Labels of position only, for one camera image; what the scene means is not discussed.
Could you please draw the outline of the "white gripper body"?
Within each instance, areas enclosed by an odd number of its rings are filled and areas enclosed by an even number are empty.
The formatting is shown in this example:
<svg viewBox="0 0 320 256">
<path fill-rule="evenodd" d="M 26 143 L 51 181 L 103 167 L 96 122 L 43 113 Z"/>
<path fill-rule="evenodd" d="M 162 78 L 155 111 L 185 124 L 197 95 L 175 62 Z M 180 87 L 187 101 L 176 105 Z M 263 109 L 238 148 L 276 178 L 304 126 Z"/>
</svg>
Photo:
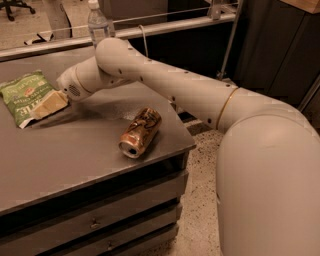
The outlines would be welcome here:
<svg viewBox="0 0 320 256">
<path fill-rule="evenodd" d="M 80 101 L 89 96 L 76 76 L 75 66 L 68 68 L 57 78 L 57 85 L 72 101 Z"/>
</svg>

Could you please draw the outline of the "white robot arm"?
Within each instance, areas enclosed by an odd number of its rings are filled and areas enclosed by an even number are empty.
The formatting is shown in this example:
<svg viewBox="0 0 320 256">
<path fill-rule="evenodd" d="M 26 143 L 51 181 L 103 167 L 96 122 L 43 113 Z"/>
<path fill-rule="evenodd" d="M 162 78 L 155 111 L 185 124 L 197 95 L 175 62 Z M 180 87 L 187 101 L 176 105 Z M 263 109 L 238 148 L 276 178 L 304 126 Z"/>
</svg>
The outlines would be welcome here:
<svg viewBox="0 0 320 256">
<path fill-rule="evenodd" d="M 294 107 L 101 41 L 57 87 L 77 101 L 139 81 L 223 133 L 216 167 L 222 256 L 320 256 L 320 136 Z"/>
</svg>

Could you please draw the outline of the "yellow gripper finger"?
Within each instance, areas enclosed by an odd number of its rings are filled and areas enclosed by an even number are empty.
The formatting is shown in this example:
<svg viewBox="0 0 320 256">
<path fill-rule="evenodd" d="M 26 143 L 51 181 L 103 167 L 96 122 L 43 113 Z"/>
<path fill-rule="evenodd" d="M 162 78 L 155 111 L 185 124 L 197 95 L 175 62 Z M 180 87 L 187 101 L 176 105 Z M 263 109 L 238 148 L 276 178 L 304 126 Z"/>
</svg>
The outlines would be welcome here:
<svg viewBox="0 0 320 256">
<path fill-rule="evenodd" d="M 61 91 L 49 92 L 36 106 L 31 110 L 30 116 L 36 120 L 43 119 L 68 105 L 68 97 Z"/>
</svg>

